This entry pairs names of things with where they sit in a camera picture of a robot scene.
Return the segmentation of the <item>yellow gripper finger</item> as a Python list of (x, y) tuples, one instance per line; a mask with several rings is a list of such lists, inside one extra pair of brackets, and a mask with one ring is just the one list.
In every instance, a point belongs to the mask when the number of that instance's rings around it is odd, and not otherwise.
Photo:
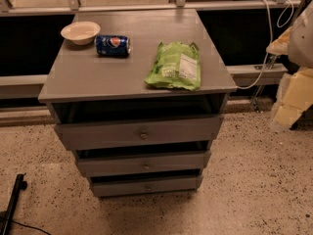
[(269, 127), (273, 132), (286, 131), (313, 105), (313, 70), (300, 68), (294, 74), (285, 73), (276, 98)]
[(266, 51), (272, 55), (287, 55), (289, 53), (289, 43), (292, 27), (286, 29), (276, 40), (269, 44)]

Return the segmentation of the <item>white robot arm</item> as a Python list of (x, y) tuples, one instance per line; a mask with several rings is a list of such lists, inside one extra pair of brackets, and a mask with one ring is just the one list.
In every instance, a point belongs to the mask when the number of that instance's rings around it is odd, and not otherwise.
[(298, 65), (293, 75), (284, 74), (272, 108), (270, 129), (285, 131), (313, 106), (313, 1), (266, 51), (273, 55), (287, 55)]

